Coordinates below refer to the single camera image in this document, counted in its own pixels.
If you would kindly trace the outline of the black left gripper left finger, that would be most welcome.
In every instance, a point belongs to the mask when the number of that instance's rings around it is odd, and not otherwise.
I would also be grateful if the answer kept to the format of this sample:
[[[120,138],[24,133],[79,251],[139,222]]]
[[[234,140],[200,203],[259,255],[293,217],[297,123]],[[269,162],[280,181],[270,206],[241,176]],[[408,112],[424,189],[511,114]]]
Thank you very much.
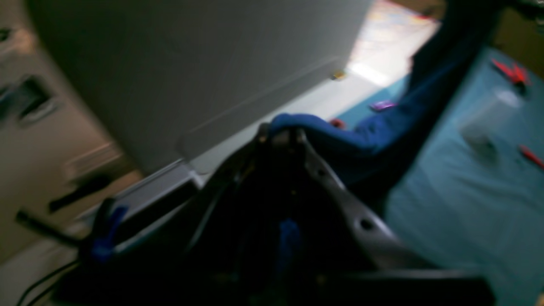
[[[60,279],[57,306],[230,306],[244,303],[239,283],[229,273],[236,250],[232,221],[235,183],[259,145],[268,124],[235,151],[190,199],[176,190],[152,205],[173,204],[165,221],[142,212],[122,220],[114,254],[105,263],[84,263]]]

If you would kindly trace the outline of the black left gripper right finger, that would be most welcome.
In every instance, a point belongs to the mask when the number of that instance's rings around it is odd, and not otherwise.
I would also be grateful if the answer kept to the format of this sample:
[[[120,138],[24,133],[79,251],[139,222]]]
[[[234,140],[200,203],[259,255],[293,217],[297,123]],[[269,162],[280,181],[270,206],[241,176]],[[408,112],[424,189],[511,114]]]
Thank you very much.
[[[302,129],[293,130],[299,166],[300,227],[315,264],[301,286],[307,306],[491,306],[478,273],[444,269],[406,245],[342,185]]]

